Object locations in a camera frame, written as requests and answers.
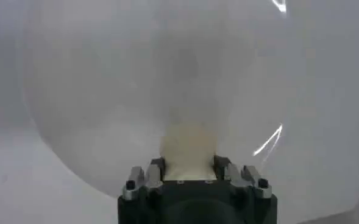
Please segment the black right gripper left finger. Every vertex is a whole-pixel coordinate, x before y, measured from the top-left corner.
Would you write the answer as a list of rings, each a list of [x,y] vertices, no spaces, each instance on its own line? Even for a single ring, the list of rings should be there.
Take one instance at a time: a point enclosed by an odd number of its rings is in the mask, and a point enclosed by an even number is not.
[[[163,186],[165,167],[163,157],[152,159],[146,171],[141,166],[134,166],[123,186],[122,198],[137,200],[151,191],[160,191]]]

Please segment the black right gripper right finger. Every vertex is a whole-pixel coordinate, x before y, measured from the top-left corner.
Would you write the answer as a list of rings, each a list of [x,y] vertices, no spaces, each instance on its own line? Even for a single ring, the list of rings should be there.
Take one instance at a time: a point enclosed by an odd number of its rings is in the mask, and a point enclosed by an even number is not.
[[[228,181],[237,189],[251,189],[260,199],[272,197],[272,187],[268,180],[263,178],[255,166],[238,167],[228,157],[215,155],[212,168],[217,180]]]

